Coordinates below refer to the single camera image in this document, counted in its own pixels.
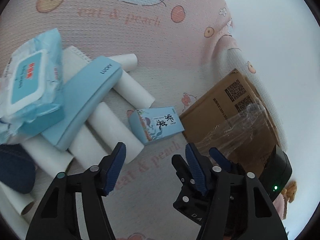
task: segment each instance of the plastic wrap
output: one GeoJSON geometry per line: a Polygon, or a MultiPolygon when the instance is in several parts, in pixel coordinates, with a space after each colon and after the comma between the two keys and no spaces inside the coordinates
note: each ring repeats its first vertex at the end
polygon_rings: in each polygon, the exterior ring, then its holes
{"type": "Polygon", "coordinates": [[[239,114],[214,127],[202,141],[196,143],[196,147],[215,163],[209,156],[210,148],[216,147],[228,158],[238,147],[250,143],[266,126],[270,124],[265,107],[260,102],[249,104],[239,114]]]}

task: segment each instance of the silver screw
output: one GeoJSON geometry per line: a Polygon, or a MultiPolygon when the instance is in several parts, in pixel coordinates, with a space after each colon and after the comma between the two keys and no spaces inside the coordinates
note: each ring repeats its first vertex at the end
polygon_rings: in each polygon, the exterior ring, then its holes
{"type": "Polygon", "coordinates": [[[188,202],[188,201],[189,201],[189,198],[188,198],[187,196],[184,196],[184,197],[182,198],[182,200],[183,200],[184,202],[188,202]]]}
{"type": "Polygon", "coordinates": [[[252,173],[252,172],[248,172],[247,173],[247,176],[250,178],[250,179],[253,179],[255,177],[255,174],[252,173]]]}
{"type": "Polygon", "coordinates": [[[215,171],[215,172],[220,172],[221,168],[219,166],[213,166],[212,170],[215,171]]]}
{"type": "Polygon", "coordinates": [[[65,175],[66,175],[66,174],[65,174],[64,172],[59,172],[59,173],[57,174],[57,178],[58,178],[58,179],[62,179],[62,178],[64,178],[65,175]]]}
{"type": "Polygon", "coordinates": [[[90,167],[90,171],[98,171],[99,170],[99,166],[98,165],[93,165],[90,167]]]}

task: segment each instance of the small blue box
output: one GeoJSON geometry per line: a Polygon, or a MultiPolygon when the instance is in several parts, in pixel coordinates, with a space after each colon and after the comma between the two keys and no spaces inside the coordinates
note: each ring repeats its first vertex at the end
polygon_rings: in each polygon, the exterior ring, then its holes
{"type": "Polygon", "coordinates": [[[129,117],[129,124],[133,134],[144,145],[184,131],[173,106],[137,109],[129,117]]]}

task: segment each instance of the navy blue fabric object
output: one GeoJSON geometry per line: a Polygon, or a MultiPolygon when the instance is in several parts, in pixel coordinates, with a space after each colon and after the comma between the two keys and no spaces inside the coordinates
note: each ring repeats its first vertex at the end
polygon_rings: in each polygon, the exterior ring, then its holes
{"type": "Polygon", "coordinates": [[[113,189],[116,186],[117,179],[119,177],[120,171],[125,160],[126,152],[127,151],[125,144],[122,144],[107,171],[106,184],[103,189],[106,195],[109,195],[109,193],[113,191],[113,189]]]}
{"type": "Polygon", "coordinates": [[[209,155],[226,172],[231,172],[232,163],[217,148],[211,148],[209,155]]]}
{"type": "Polygon", "coordinates": [[[35,184],[33,160],[19,144],[0,145],[0,181],[23,194],[30,193],[35,184]]]}
{"type": "Polygon", "coordinates": [[[186,159],[192,174],[193,179],[196,182],[196,188],[198,191],[202,193],[202,195],[206,195],[208,192],[206,182],[205,182],[205,174],[201,168],[200,163],[198,162],[195,153],[189,144],[186,145],[186,159]]]}

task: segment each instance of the qr code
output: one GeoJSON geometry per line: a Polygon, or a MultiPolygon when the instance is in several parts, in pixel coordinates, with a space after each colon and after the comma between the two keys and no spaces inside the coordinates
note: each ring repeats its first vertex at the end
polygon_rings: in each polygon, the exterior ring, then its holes
{"type": "Polygon", "coordinates": [[[225,92],[227,93],[228,97],[231,99],[232,102],[237,100],[240,96],[246,93],[246,90],[241,85],[240,81],[237,79],[235,82],[233,82],[230,86],[225,89],[225,92]]]}
{"type": "Polygon", "coordinates": [[[246,109],[249,104],[253,104],[253,102],[250,96],[247,96],[244,99],[242,99],[238,104],[236,104],[235,107],[240,113],[242,110],[246,109]]]}

